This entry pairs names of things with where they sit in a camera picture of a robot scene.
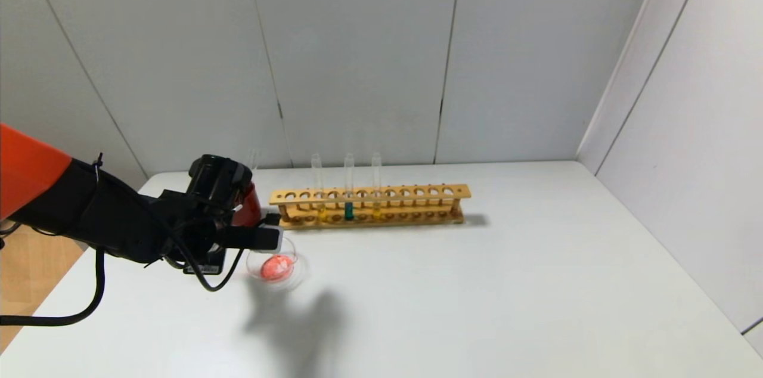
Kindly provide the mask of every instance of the wooden test tube rack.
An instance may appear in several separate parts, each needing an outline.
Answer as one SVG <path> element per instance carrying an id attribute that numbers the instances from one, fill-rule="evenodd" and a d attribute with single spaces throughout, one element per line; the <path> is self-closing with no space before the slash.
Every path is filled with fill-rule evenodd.
<path id="1" fill-rule="evenodd" d="M 322 195 L 312 188 L 275 190 L 270 205 L 278 205 L 281 226 L 291 230 L 458 224 L 464 222 L 461 199 L 472 196 L 466 184 L 388 185 L 381 196 L 373 191 L 354 188 L 347 199 L 343 188 L 325 188 Z M 352 202 L 352 220 L 345 220 L 346 202 Z"/>

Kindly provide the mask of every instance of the wooden floor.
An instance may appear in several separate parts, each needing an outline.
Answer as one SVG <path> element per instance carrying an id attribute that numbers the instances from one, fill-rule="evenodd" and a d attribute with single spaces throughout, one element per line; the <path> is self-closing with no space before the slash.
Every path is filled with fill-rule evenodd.
<path id="1" fill-rule="evenodd" d="M 22 226 L 0 250 L 0 312 L 31 315 L 82 255 L 65 237 L 47 237 Z M 21 327 L 0 327 L 0 353 Z"/>

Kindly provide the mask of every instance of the test tube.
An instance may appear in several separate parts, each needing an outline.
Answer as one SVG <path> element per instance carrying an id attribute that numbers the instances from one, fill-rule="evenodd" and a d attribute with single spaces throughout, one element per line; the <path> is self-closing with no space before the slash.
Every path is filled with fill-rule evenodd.
<path id="1" fill-rule="evenodd" d="M 379 198 L 382 196 L 382 155 L 379 152 L 376 152 L 371 156 L 371 168 L 373 168 L 374 171 L 374 197 L 376 197 L 376 201 L 374 202 L 374 212 L 373 217 L 376 220 L 379 220 L 382 218 L 382 203 L 379 201 Z"/>
<path id="2" fill-rule="evenodd" d="M 259 164 L 259 150 L 253 148 L 249 153 L 249 161 L 247 162 L 249 169 L 252 172 L 252 179 L 254 179 L 254 172 L 257 171 L 257 165 Z"/>
<path id="3" fill-rule="evenodd" d="M 347 202 L 344 203 L 344 219 L 352 220 L 355 215 L 352 213 L 352 171 L 355 169 L 355 158 L 352 153 L 347 153 L 344 157 L 344 196 Z"/>
<path id="4" fill-rule="evenodd" d="M 324 167 L 321 165 L 321 155 L 315 153 L 310 162 L 313 166 L 313 189 L 315 190 L 315 197 L 322 199 L 322 197 L 324 197 L 324 177 L 322 177 L 321 172 Z M 321 221 L 328 220 L 326 205 L 321 202 L 317 204 L 317 209 L 318 219 Z"/>

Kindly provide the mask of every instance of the robotic arm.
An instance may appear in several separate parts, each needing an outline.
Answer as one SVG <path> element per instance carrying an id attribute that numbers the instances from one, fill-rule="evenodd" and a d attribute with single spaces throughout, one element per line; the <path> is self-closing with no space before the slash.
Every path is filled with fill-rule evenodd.
<path id="1" fill-rule="evenodd" d="M 217 291 L 244 250 L 280 249 L 281 216 L 262 217 L 250 169 L 233 160 L 205 154 L 188 171 L 188 190 L 151 198 L 102 171 L 101 156 L 84 163 L 4 123 L 0 134 L 0 220 L 97 251 L 96 294 L 86 310 L 59 318 L 3 315 L 0 326 L 65 326 L 90 315 L 103 296 L 105 253 L 141 264 L 163 259 Z M 226 248 L 239 252 L 225 279 L 211 286 L 204 275 L 222 272 Z"/>

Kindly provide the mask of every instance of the orange robot arm segment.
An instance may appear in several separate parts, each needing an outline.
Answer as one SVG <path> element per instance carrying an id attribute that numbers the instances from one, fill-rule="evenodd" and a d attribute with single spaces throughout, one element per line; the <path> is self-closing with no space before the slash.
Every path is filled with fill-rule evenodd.
<path id="1" fill-rule="evenodd" d="M 72 158 L 0 123 L 0 220 L 54 185 Z"/>

